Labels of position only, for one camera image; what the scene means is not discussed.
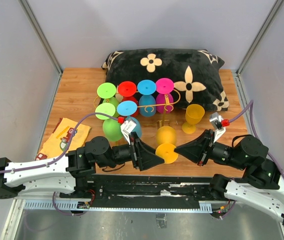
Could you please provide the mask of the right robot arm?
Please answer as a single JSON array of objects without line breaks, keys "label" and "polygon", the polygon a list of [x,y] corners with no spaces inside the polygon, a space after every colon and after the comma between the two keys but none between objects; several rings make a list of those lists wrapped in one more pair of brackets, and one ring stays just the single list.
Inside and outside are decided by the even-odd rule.
[{"label": "right robot arm", "polygon": [[240,142],[227,146],[215,140],[212,130],[205,130],[198,138],[175,148],[175,152],[198,166],[208,160],[216,164],[243,170],[240,182],[215,174],[208,193],[214,200],[229,199],[260,210],[284,227],[284,173],[267,158],[268,147],[250,135],[240,135]]}]

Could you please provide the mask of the blue wine glass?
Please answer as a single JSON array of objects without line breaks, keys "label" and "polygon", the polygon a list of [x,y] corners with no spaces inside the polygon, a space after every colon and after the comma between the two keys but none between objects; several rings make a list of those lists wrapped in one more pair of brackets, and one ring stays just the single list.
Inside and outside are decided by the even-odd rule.
[{"label": "blue wine glass", "polygon": [[133,129],[133,131],[137,133],[138,137],[141,137],[142,136],[141,125],[139,121],[135,117],[133,117],[133,114],[137,110],[138,110],[137,104],[131,100],[123,101],[119,103],[119,105],[117,106],[117,112],[120,116],[132,119],[136,123],[136,126]]},{"label": "blue wine glass", "polygon": [[156,100],[153,94],[156,91],[155,82],[145,79],[138,83],[137,90],[141,94],[139,99],[139,112],[144,117],[152,117],[156,113],[156,107],[153,105],[156,104]]}]

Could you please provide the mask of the yellow truck print cloth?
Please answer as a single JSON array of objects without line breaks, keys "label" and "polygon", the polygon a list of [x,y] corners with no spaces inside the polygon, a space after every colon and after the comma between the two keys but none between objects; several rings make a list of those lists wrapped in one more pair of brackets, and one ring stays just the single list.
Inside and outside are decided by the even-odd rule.
[{"label": "yellow truck print cloth", "polygon": [[91,127],[80,124],[77,129],[74,130],[76,124],[77,122],[71,119],[65,117],[60,118],[55,129],[44,142],[35,160],[39,161],[58,157],[66,149],[72,135],[73,138],[69,150],[73,151],[82,147],[91,131]]}]

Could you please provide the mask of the yellow wine glass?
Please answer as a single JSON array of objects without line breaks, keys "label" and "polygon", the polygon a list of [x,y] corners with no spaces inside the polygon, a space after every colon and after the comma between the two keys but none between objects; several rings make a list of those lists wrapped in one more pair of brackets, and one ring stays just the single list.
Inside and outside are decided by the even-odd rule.
[{"label": "yellow wine glass", "polygon": [[202,120],[205,109],[199,104],[191,104],[186,108],[185,120],[182,130],[186,134],[192,134],[196,131],[196,125]]},{"label": "yellow wine glass", "polygon": [[176,130],[170,126],[160,127],[156,133],[156,141],[158,147],[155,154],[164,159],[165,164],[174,163],[178,158],[178,153],[174,151],[177,142]]}]

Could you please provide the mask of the green wine glass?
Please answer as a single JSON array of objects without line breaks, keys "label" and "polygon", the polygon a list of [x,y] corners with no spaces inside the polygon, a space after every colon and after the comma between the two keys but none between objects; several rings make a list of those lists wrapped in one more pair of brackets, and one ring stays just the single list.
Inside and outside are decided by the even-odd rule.
[{"label": "green wine glass", "polygon": [[113,117],[118,117],[117,106],[119,101],[115,98],[116,87],[112,83],[105,82],[97,88],[97,95],[102,103],[97,107],[97,112],[108,115],[113,114]]},{"label": "green wine glass", "polygon": [[119,116],[116,113],[116,108],[113,104],[109,102],[105,102],[100,104],[96,109],[96,113],[103,113],[107,114],[108,116],[96,114],[96,117],[100,120],[103,120],[103,133],[105,134],[106,138],[110,142],[119,141],[123,135],[121,133],[120,124],[117,121],[117,117]]}]

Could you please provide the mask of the green wine glass back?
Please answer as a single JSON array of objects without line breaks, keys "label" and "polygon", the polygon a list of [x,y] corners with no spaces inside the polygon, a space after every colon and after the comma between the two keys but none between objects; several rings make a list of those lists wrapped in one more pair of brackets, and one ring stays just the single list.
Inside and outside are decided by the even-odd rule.
[{"label": "green wine glass back", "polygon": [[112,83],[105,82],[97,88],[97,95],[102,103],[97,107],[97,112],[108,115],[113,114],[113,117],[118,117],[117,106],[119,101],[115,98],[116,87]]}]

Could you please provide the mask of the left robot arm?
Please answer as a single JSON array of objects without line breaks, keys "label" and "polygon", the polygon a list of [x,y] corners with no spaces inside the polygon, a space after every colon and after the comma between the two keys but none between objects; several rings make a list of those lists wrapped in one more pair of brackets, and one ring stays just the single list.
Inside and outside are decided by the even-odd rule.
[{"label": "left robot arm", "polygon": [[97,136],[61,158],[24,163],[0,158],[0,200],[33,192],[83,198],[96,188],[92,176],[97,167],[114,169],[132,162],[135,169],[144,171],[164,163],[135,132],[129,140],[127,144],[110,146],[104,136]]}]

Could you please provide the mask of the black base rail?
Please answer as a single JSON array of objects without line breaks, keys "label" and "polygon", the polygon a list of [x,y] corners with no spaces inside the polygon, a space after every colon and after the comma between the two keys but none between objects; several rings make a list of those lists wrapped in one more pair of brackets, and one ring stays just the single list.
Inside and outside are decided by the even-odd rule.
[{"label": "black base rail", "polygon": [[233,179],[214,177],[164,177],[90,175],[30,180],[13,187],[14,197],[34,199],[35,194],[51,197],[33,203],[31,209],[50,208],[69,216],[88,211],[212,212],[205,202],[227,201],[226,186]]}]

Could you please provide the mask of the magenta wine glass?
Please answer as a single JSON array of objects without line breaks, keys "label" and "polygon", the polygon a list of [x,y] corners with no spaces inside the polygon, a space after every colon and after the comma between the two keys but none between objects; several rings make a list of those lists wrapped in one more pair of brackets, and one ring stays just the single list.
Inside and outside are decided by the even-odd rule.
[{"label": "magenta wine glass", "polygon": [[173,96],[171,95],[171,92],[174,89],[174,83],[169,78],[160,78],[156,81],[156,91],[158,92],[158,95],[156,97],[156,104],[165,104],[165,94],[168,95],[168,99],[170,103],[173,103]]}]

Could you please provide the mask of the blue wine glass front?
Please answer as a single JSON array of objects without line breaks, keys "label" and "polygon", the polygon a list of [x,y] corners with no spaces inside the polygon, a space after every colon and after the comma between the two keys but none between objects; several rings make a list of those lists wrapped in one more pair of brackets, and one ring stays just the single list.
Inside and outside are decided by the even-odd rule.
[{"label": "blue wine glass front", "polygon": [[133,129],[133,131],[137,133],[138,137],[141,137],[142,136],[141,125],[139,121],[135,117],[133,117],[133,114],[137,110],[138,110],[137,104],[131,100],[123,101],[119,103],[119,105],[117,106],[117,112],[120,116],[132,119],[136,123],[136,126]]}]

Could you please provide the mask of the red wine glass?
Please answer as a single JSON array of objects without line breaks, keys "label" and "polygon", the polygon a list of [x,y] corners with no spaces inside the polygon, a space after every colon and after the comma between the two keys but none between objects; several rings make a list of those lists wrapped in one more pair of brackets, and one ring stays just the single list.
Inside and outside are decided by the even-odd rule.
[{"label": "red wine glass", "polygon": [[118,107],[125,101],[132,101],[136,105],[138,105],[138,101],[134,97],[134,94],[137,91],[137,86],[135,83],[133,83],[132,81],[124,81],[118,85],[117,90],[118,93],[123,97]]}]

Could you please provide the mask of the blue wine glass back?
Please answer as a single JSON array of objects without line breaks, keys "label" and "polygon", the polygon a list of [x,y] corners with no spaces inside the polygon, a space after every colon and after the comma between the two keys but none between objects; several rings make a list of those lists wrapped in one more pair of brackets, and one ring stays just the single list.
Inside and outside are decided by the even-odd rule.
[{"label": "blue wine glass back", "polygon": [[156,91],[155,82],[145,79],[138,83],[137,90],[141,94],[139,99],[139,112],[144,117],[152,117],[156,113],[156,107],[153,105],[156,104],[156,100],[153,94]]}]

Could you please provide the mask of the black floral pillow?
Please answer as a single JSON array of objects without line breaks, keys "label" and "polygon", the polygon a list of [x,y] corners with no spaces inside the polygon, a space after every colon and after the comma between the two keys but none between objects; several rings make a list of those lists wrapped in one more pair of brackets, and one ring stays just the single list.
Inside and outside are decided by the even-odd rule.
[{"label": "black floral pillow", "polygon": [[208,112],[219,112],[229,108],[219,75],[223,65],[223,59],[206,49],[145,48],[114,51],[101,68],[106,81],[115,86],[169,78],[176,89],[173,98],[180,99],[178,108],[198,104]]}]

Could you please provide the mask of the green wine glass front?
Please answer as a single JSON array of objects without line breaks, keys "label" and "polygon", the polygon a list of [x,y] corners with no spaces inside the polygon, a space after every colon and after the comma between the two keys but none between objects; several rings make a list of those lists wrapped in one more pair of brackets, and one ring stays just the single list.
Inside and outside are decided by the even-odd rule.
[{"label": "green wine glass front", "polygon": [[108,116],[96,114],[96,117],[100,120],[103,120],[103,133],[105,134],[106,138],[110,142],[119,141],[123,135],[121,133],[120,124],[117,121],[117,117],[119,116],[116,113],[116,108],[113,104],[109,102],[105,102],[100,104],[96,109],[96,113],[103,113],[107,114]]}]

